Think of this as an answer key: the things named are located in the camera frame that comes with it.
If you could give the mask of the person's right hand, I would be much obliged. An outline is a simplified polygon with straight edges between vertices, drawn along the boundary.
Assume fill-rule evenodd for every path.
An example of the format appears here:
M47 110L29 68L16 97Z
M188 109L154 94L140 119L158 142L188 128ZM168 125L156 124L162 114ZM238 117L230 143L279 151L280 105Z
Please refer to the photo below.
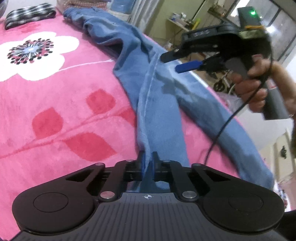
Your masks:
M248 71L249 78L244 80L238 73L231 73L230 79L235 84L235 92L246 102L253 94L255 96L249 102L249 109L254 113L262 111L267 98L267 90L259 88L261 82L258 77L266 73L271 67L271 79L277 85L288 113L295 120L295 82L289 73L278 62L271 63L270 60L264 59L261 55L252 56L254 61L253 67Z

